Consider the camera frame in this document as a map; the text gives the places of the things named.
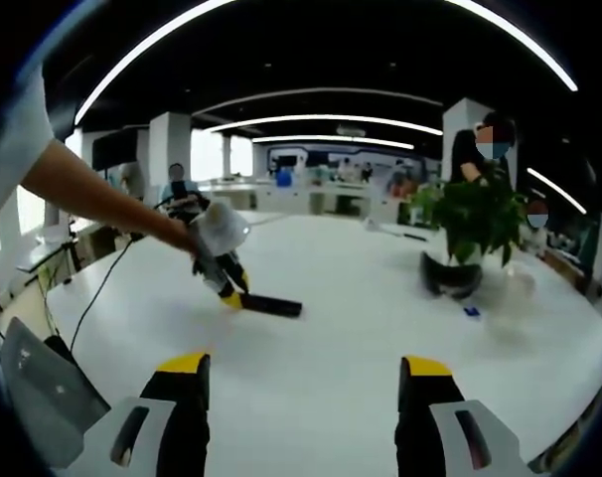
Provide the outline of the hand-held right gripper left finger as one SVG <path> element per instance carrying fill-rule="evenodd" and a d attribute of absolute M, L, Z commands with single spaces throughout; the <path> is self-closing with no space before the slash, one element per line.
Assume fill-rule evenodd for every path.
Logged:
<path fill-rule="evenodd" d="M 197 352 L 160 365 L 141 397 L 170 403 L 173 408 L 160 430 L 150 469 L 154 476 L 203 476 L 210 442 L 211 355 Z"/>

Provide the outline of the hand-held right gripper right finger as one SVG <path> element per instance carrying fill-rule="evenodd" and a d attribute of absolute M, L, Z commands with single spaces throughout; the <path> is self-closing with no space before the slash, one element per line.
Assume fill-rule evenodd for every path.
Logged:
<path fill-rule="evenodd" d="M 516 435 L 480 401 L 463 397 L 445 365 L 400 362 L 394 432 L 399 476 L 528 476 Z"/>

